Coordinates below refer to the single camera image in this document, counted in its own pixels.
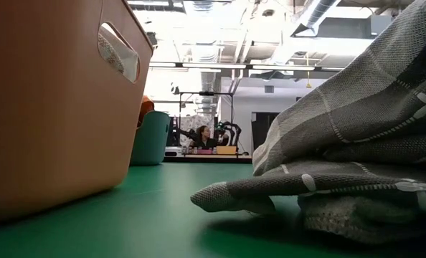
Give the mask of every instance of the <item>teal bin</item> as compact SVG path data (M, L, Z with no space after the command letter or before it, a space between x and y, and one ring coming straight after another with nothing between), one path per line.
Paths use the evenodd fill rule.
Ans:
M144 116L133 140L130 166L157 165L164 160L169 123L169 115L163 112L151 111Z

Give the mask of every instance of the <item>woman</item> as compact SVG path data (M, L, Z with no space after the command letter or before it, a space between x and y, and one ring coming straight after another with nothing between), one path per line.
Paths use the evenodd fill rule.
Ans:
M197 135L198 135L198 139L195 141L191 142L191 147L198 147L198 148L215 148L218 145L225 145L223 144L223 142L225 141L225 143L227 144L229 136L228 135L224 135L224 140L223 142L218 143L218 141L216 139L211 139L210 138L210 129L206 126L203 125L199 128L197 128L196 131Z

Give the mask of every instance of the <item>gray plaid blanket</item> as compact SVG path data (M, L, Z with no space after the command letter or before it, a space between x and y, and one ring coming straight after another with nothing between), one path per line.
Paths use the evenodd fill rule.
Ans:
M271 213L299 196L307 229L378 244L426 233L426 0L271 125L254 177L191 197L205 211Z

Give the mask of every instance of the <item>orange plastic bin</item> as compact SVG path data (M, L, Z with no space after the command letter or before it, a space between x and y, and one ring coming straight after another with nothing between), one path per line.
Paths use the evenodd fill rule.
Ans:
M138 53L135 82L100 56L104 22ZM123 180L151 55L123 0L0 1L0 220Z

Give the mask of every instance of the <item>bin handle hole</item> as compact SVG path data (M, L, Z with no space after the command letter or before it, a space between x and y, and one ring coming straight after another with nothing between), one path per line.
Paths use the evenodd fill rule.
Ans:
M135 83L140 72L140 57L112 24L104 22L100 25L97 44L100 56L127 80Z

